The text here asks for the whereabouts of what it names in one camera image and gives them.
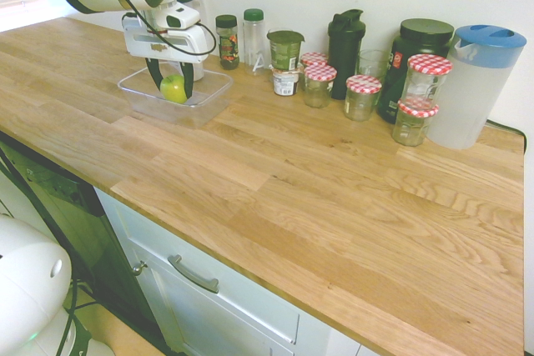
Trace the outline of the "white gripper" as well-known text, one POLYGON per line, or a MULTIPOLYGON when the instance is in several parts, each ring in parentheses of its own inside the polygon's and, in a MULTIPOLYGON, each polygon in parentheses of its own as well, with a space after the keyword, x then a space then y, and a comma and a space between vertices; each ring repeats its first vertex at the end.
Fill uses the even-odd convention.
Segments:
POLYGON ((145 58, 147 69, 156 88, 161 88, 164 76, 160 60, 179 62, 184 77, 184 94, 187 100, 193 95, 194 66, 202 63, 214 50, 214 40, 208 42, 199 25, 198 13, 171 13, 158 15, 158 23, 170 23, 163 31, 153 33, 132 13, 123 15, 122 26, 128 52, 145 58))

